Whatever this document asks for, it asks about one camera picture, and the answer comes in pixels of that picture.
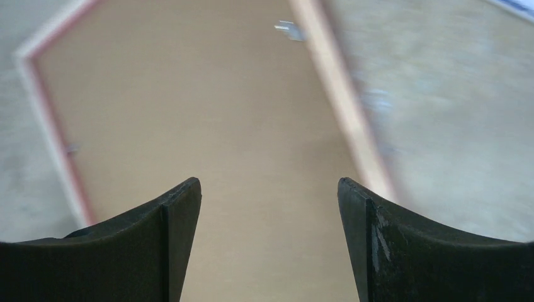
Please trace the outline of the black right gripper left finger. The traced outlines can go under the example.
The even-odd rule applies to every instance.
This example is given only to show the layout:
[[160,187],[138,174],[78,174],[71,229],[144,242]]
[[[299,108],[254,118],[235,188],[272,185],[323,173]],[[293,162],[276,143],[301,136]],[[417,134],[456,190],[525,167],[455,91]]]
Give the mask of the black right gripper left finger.
[[179,301],[200,214],[191,177],[64,238],[1,244],[2,301]]

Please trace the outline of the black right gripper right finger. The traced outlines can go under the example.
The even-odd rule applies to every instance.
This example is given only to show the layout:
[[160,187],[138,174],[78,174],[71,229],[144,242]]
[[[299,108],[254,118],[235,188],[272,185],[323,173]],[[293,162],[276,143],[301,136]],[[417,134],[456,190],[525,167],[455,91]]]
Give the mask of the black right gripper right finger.
[[532,301],[533,244],[465,232],[338,182],[361,301]]

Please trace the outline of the pink picture frame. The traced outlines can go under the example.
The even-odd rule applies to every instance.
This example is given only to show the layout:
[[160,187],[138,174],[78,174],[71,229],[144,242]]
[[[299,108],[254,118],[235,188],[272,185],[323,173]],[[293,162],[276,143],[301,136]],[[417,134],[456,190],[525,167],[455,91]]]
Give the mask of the pink picture frame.
[[[35,61],[98,3],[71,1],[65,4],[14,52],[14,62],[43,131],[69,208],[81,228],[94,224],[95,217],[67,154]],[[289,5],[304,32],[304,42],[364,184],[378,195],[397,203],[399,197],[391,174],[379,151],[368,111],[349,72],[324,2],[290,1]]]

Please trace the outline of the brown cardboard backing board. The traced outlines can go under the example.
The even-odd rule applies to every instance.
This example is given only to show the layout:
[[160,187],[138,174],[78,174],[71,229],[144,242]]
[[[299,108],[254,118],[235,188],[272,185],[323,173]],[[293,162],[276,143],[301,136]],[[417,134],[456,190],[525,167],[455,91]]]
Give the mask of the brown cardboard backing board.
[[337,183],[355,166],[286,1],[83,1],[32,57],[83,223],[189,177],[183,301],[356,301]]

